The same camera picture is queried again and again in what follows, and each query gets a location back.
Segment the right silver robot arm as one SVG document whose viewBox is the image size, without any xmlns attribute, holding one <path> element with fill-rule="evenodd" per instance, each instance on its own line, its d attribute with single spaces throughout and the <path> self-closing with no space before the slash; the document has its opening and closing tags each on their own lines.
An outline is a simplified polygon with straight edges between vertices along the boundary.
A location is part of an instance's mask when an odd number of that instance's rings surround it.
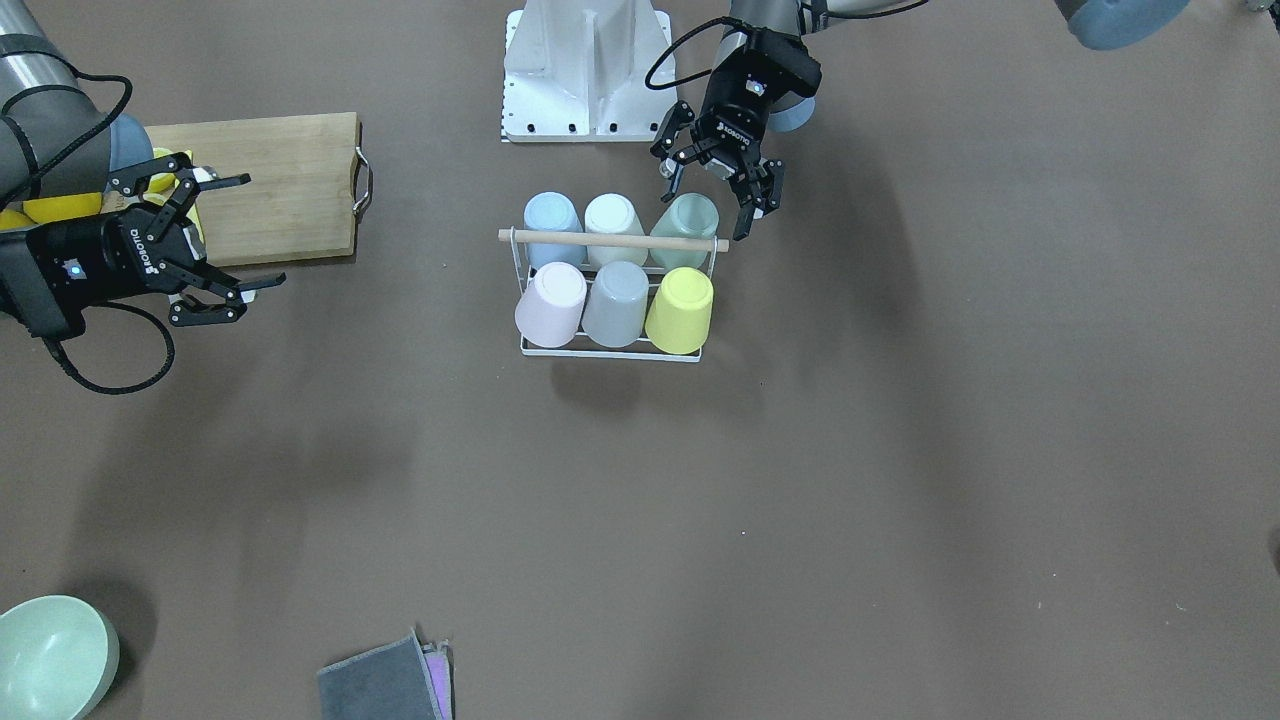
<svg viewBox="0 0 1280 720">
<path fill-rule="evenodd" d="M 88 76 L 49 40 L 23 1 L 5 1 L 3 22 L 3 205 L 105 192 L 118 210 L 33 220 L 4 231 L 3 311 L 35 338 L 65 341 L 84 332 L 83 313 L 145 293 L 175 302 L 177 325 L 238 320 L 253 295 L 284 274 L 241 281 L 212 265 L 189 210 L 207 191 L 246 184 L 221 178 L 184 152 L 154 154 L 150 137 L 124 111 L 122 81 L 113 109 L 82 90 Z"/>
</svg>

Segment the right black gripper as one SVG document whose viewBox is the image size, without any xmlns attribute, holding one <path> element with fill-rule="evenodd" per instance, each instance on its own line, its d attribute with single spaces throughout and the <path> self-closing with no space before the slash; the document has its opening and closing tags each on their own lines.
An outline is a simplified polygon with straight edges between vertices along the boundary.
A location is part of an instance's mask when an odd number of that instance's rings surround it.
<svg viewBox="0 0 1280 720">
<path fill-rule="evenodd" d="M 187 181 L 164 204 L 142 202 L 148 179 L 163 172 L 191 168 L 183 155 L 151 159 L 108 176 L 108 188 L 140 200 L 124 211 L 81 217 L 45 224 L 19 225 L 3 232 L 3 314 L 18 320 L 36 340 L 73 340 L 84 333 L 87 307 L 143 293 L 170 293 L 177 284 L 161 278 L 157 264 L 175 259 L 188 264 L 201 258 L 201 233 L 188 218 L 179 218 L 198 190 L 211 192 L 247 184 L 251 174 L 220 177 L 198 188 Z M 164 241 L 147 243 L 146 231 L 169 231 Z M 165 265 L 165 275 L 179 288 L 170 296 L 174 327 L 238 322 L 260 290 L 285 283 L 284 272 L 242 281 L 214 265 Z M 207 304 L 184 288 L 218 297 Z"/>
</svg>

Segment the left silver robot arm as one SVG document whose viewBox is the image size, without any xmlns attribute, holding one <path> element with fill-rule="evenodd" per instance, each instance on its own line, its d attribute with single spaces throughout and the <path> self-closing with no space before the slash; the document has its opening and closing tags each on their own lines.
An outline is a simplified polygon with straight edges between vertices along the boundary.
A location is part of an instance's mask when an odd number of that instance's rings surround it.
<svg viewBox="0 0 1280 720">
<path fill-rule="evenodd" d="M 877 20 L 922 6 L 919 1 L 731 1 L 726 15 L 682 35 L 655 59 L 644 85 L 653 91 L 705 78 L 699 109 L 677 100 L 654 127 L 652 155 L 673 202 L 691 164 L 723 181 L 736 197 L 733 240 L 750 234 L 755 220 L 783 200 L 786 165 L 763 151 L 769 132 L 804 126 L 817 106 L 820 63 L 804 38 L 852 22 Z M 707 29 L 722 28 L 716 59 L 689 77 L 657 82 L 676 49 Z"/>
</svg>

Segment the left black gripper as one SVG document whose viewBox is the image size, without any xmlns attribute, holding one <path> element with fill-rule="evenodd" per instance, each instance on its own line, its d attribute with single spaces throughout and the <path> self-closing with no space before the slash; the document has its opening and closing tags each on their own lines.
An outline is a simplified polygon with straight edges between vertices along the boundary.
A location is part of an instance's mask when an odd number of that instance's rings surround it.
<svg viewBox="0 0 1280 720">
<path fill-rule="evenodd" d="M 797 36 L 768 28 L 727 31 L 700 111 L 677 100 L 657 127 L 650 154 L 667 182 L 660 201 L 675 200 L 694 163 L 713 176 L 732 176 L 739 201 L 732 240 L 749 237 L 756 219 L 780 208 L 785 184 L 783 161 L 760 161 L 765 135 L 808 123 L 822 78 L 820 63 Z M 713 145 L 707 150 L 704 141 Z"/>
</svg>

